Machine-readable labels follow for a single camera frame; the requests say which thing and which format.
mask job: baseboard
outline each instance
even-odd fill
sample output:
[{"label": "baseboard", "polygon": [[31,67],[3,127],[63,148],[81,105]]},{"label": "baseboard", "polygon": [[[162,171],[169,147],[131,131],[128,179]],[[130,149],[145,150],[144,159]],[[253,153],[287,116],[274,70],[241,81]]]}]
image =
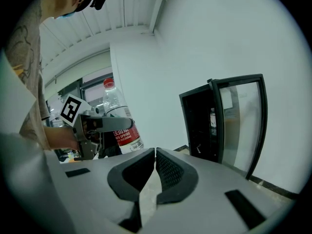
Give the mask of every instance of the baseboard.
[{"label": "baseboard", "polygon": [[270,191],[275,192],[275,193],[277,193],[277,194],[280,194],[280,195],[282,195],[282,196],[284,196],[284,197],[286,197],[286,198],[289,198],[289,199],[298,199],[299,194],[289,192],[289,191],[287,191],[287,190],[285,190],[285,189],[283,189],[283,188],[280,188],[280,187],[278,187],[278,186],[276,186],[276,185],[273,185],[273,184],[271,184],[270,182],[267,182],[267,181],[265,181],[265,180],[263,180],[263,179],[260,179],[260,178],[258,178],[258,177],[255,177],[255,176],[253,176],[253,175],[251,175],[250,181],[252,181],[252,182],[254,182],[254,183],[256,183],[256,184],[260,184],[260,185],[263,186],[264,188],[267,188],[267,189],[269,189]]},{"label": "baseboard", "polygon": [[180,152],[184,149],[187,149],[187,150],[190,150],[189,147],[187,145],[184,145],[184,146],[181,146],[181,147],[178,147],[177,149],[174,149],[174,151],[176,152]]}]

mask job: red bottle cap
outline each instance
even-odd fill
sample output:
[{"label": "red bottle cap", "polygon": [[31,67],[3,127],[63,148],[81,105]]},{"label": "red bottle cap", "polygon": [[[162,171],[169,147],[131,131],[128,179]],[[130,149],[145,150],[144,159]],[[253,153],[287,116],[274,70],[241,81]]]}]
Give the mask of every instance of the red bottle cap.
[{"label": "red bottle cap", "polygon": [[104,80],[104,87],[105,88],[112,88],[114,87],[114,80],[112,78],[107,78]]}]

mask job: bottle label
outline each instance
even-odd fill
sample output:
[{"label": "bottle label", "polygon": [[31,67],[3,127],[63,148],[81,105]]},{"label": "bottle label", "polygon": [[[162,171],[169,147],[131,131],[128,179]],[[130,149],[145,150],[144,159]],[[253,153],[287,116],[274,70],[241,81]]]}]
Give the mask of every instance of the bottle label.
[{"label": "bottle label", "polygon": [[[116,109],[110,111],[109,113],[107,113],[107,116],[108,117],[132,118],[130,111],[129,111],[129,108],[127,106],[116,108]],[[140,138],[140,135],[138,134],[138,131],[137,131],[137,128],[135,125],[130,129],[117,130],[117,131],[114,131],[113,133],[114,133],[114,136],[115,136],[119,146],[127,145],[127,144],[137,140],[138,138]]]}]

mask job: floor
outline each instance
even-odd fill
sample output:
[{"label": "floor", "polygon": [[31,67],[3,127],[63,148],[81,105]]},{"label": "floor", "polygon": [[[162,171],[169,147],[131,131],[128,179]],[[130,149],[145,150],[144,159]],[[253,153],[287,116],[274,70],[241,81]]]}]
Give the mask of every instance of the floor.
[{"label": "floor", "polygon": [[[184,149],[180,151],[181,153],[189,155],[189,150]],[[282,207],[285,204],[289,204],[292,200],[288,199],[286,197],[283,197],[282,195],[279,195],[275,192],[272,192],[260,184],[256,184],[252,181],[250,181],[251,184],[253,184],[257,189],[265,193],[268,197],[272,198],[274,201],[274,204],[277,207]],[[144,186],[143,190],[140,193],[140,212],[141,212],[141,221],[142,226],[146,224],[146,222],[153,216],[154,212],[156,211],[156,197],[158,194],[161,193],[161,183],[160,178],[158,176],[158,173],[156,169],[152,172],[151,177],[147,181],[146,185]]]}]

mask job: water bottle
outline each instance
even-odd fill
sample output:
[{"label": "water bottle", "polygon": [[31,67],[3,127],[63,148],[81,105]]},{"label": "water bottle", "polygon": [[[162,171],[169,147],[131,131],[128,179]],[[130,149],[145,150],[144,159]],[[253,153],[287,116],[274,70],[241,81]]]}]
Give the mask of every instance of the water bottle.
[{"label": "water bottle", "polygon": [[[114,80],[105,79],[104,87],[103,106],[106,116],[132,118],[126,100],[115,86]],[[135,125],[131,129],[114,131],[114,136],[123,154],[144,148]]]}]

